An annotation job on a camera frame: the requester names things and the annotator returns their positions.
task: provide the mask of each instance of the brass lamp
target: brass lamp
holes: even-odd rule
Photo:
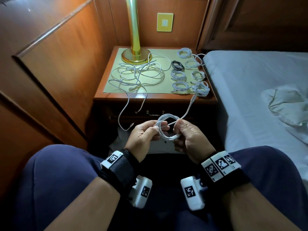
[[[147,63],[150,51],[140,47],[137,0],[126,0],[126,4],[132,47],[123,51],[122,60],[134,65]]]

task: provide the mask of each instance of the coiled black cable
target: coiled black cable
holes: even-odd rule
[[[184,66],[181,62],[178,61],[172,61],[171,62],[172,68],[176,71],[181,71],[184,69]]]

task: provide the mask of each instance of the hand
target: hand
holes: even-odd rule
[[[201,130],[186,120],[177,120],[173,131],[182,134],[173,141],[174,149],[185,152],[194,163],[201,163],[216,151]]]
[[[141,162],[144,160],[150,149],[151,140],[159,140],[158,126],[154,126],[157,120],[151,120],[135,126],[131,135],[129,136],[125,149],[129,150],[136,159]],[[168,131],[170,126],[166,121],[161,123],[162,131]]]

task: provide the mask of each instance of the bed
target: bed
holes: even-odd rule
[[[261,98],[289,83],[308,86],[308,53],[211,51],[204,58],[219,98],[218,129],[226,151],[267,145],[294,162],[308,189],[308,145],[287,132]]]

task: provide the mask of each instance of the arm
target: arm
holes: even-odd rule
[[[159,140],[157,121],[147,121],[137,125],[125,145],[141,162],[147,155],[151,140]],[[163,130],[169,126],[163,122]],[[61,230],[102,230],[108,229],[116,210],[120,194],[108,182],[95,178],[85,190],[45,229]]]
[[[173,131],[182,134],[174,141],[175,150],[187,153],[194,163],[201,163],[215,152],[195,125],[179,119]],[[250,183],[233,189],[221,199],[235,231],[300,230]]]

